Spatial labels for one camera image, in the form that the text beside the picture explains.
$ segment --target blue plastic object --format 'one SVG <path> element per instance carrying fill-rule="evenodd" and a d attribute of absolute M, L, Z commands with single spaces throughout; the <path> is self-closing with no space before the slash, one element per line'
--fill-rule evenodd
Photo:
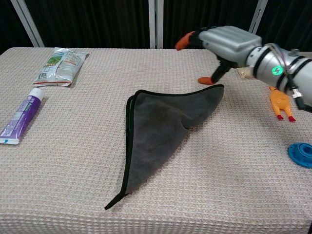
<path fill-rule="evenodd" d="M 312 145 L 308 143 L 292 144 L 288 148 L 288 155 L 298 165 L 312 168 Z"/>

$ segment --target waffle-textured cloth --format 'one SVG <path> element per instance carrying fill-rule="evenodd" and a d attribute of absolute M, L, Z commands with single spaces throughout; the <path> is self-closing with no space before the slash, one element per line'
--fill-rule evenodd
<path fill-rule="evenodd" d="M 127 99 L 137 90 L 184 94 L 218 66 L 208 50 L 77 49 L 90 55 L 66 87 L 46 96 L 17 146 L 0 145 L 0 233 L 306 234 L 312 170 L 287 148 L 312 141 L 312 116 L 292 105 L 278 121 L 268 85 L 231 70 L 224 97 L 169 161 L 109 210 L 125 165 Z M 0 56 L 4 127 L 53 48 Z"/>

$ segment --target rubber chicken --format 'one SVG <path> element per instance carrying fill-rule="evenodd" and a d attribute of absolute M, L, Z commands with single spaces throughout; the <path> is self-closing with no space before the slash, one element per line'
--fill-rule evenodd
<path fill-rule="evenodd" d="M 270 86 L 271 94 L 270 94 L 270 100 L 272 108 L 279 120 L 283 120 L 284 118 L 281 116 L 281 110 L 285 111 L 286 115 L 288 116 L 288 119 L 290 122 L 295 122 L 291 111 L 291 104 L 289 102 L 288 96 L 279 91 L 278 89 L 274 88 L 273 86 Z"/>

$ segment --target snack bag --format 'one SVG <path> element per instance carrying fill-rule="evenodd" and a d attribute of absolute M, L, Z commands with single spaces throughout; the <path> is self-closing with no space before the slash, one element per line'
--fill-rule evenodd
<path fill-rule="evenodd" d="M 88 53 L 55 47 L 53 55 L 42 68 L 34 85 L 68 86 L 81 68 Z"/>

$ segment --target toothpaste tube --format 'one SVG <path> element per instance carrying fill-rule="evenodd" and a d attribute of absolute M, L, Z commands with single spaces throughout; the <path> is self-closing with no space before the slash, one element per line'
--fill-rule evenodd
<path fill-rule="evenodd" d="M 0 133 L 0 143 L 17 145 L 28 124 L 37 112 L 44 92 L 34 88 L 21 103 L 13 118 Z"/>

